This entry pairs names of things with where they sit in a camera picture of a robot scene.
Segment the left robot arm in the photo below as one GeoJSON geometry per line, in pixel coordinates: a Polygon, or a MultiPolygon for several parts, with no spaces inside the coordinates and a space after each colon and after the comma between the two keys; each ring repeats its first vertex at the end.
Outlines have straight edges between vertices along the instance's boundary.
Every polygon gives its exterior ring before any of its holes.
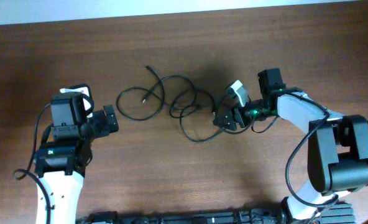
{"type": "Polygon", "coordinates": [[[95,111],[85,108],[86,101],[91,98],[74,91],[51,100],[53,123],[46,133],[52,140],[43,137],[35,153],[37,223],[75,223],[92,142],[119,129],[112,105],[95,111]]]}

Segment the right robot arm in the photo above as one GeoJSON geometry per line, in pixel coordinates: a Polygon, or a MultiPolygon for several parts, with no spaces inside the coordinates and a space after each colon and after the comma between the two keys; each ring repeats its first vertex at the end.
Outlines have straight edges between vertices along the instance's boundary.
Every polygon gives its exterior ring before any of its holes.
{"type": "Polygon", "coordinates": [[[343,115],[313,101],[301,89],[289,88],[278,68],[257,75],[262,98],[252,101],[237,80],[226,88],[238,102],[229,110],[215,113],[213,124],[229,134],[237,128],[252,129],[256,121],[269,117],[291,122],[305,133],[285,166],[290,196],[277,208],[253,208],[251,223],[354,223],[351,204],[340,199],[368,186],[368,120],[343,115]],[[290,166],[306,144],[308,180],[294,191],[290,166]]]}

